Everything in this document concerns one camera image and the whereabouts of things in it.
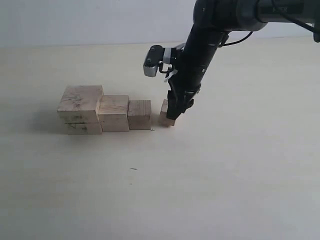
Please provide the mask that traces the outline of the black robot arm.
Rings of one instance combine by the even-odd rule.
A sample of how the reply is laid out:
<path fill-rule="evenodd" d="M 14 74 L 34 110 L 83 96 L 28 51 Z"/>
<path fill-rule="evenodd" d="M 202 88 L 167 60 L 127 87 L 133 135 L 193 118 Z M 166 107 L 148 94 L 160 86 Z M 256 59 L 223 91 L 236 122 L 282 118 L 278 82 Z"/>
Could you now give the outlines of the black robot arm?
<path fill-rule="evenodd" d="M 320 41 L 318 0 L 198 0 L 193 26 L 168 79 L 167 118 L 176 120 L 194 104 L 194 96 L 212 58 L 233 31 L 257 32 L 268 23 L 293 23 Z"/>

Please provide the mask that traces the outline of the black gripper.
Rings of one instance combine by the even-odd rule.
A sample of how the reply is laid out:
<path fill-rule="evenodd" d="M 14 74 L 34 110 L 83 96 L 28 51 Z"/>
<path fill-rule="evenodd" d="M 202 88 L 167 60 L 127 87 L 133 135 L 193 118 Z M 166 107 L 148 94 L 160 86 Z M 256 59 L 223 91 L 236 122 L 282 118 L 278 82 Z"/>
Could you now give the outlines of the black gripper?
<path fill-rule="evenodd" d="M 185 102 L 185 95 L 194 95 L 225 37 L 215 28 L 192 27 L 182 53 L 175 65 L 177 73 L 170 78 L 171 91 L 167 93 L 166 118 L 175 121 L 194 105 L 194 99 Z"/>

